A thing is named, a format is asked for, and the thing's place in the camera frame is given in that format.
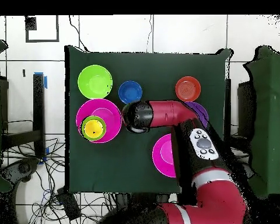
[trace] floor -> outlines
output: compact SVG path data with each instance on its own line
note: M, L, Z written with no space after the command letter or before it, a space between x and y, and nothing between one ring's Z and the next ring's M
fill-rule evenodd
M36 16L37 30L29 31L29 39L56 39L56 16ZM25 42L25 17L0 16L0 39L9 48L0 54L0 73L9 81L9 121L33 120L32 76L43 72L47 77L45 89L45 138L49 151L57 143L54 155L60 164L64 162L64 46L73 45L98 52L157 52L157 53L216 53L221 48L231 48L232 124L237 125L237 86L249 80L243 64L251 61L255 49L269 45L280 52L280 16L258 15L114 15L114 16L58 16L59 42ZM9 132L32 130L32 123L9 124ZM15 151L5 153L4 165L16 161ZM52 160L50 166L57 167ZM64 185L63 167L58 166L52 176L56 188ZM43 164L38 166L28 183L21 183L16 197L16 209L20 224L28 224L38 204L44 204L49 188L48 173ZM80 193L76 195L83 216L77 221L61 222L54 214L47 213L42 224L94 224L87 216L104 215L108 209L102 194ZM64 211L57 211L59 217ZM33 224L40 224L38 218Z

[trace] bowl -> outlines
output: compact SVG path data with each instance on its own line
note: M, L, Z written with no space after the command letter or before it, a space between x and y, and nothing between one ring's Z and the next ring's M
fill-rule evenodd
M185 104L191 107L197 113L200 121L206 128L208 125L208 112L206 109L196 102L185 102Z
M96 144L103 144L111 141L117 136L121 128L121 113L118 107L106 99L93 99L85 102L77 112L76 126L80 132L82 121L88 116L98 116L106 124L106 133L102 138L96 141L89 140Z
M91 65L82 70L78 78L78 88L88 99L105 98L113 85L109 71L100 65Z
M193 102L201 92L199 81L192 76L184 76L175 85L176 96L183 102Z
M160 173L170 178L176 177L172 155L171 134L162 136L156 141L152 149L152 160Z
M82 121L80 132L90 141L100 140L106 133L106 123L98 116L88 116Z
M118 95L123 103L128 104L141 99L142 88L137 82L129 80L120 85Z

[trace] gray button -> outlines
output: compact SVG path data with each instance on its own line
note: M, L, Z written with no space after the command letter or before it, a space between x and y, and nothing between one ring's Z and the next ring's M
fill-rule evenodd
M207 139L199 139L197 141L197 146L201 149L209 149L212 146L212 143Z

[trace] pink bowl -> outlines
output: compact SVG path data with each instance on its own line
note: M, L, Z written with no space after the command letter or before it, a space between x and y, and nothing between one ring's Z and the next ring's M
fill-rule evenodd
M88 116L98 116L106 123L105 135L96 141L96 144L103 144L116 137L121 128L121 113L118 107L106 99L93 99L85 102L79 109L76 116L76 126L80 133L82 121Z
M172 155L171 134L162 136L152 149L152 160L158 171L167 177L175 178Z

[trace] red robot arm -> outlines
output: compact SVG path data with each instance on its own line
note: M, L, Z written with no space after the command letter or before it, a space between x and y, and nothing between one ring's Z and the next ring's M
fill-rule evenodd
M182 189L196 188L197 205L162 204L159 208L165 212L169 224L243 223L245 201L230 176L231 171L212 142L210 133L191 108L174 100L138 101L126 105L122 114L127 130L133 133L172 126L177 180Z

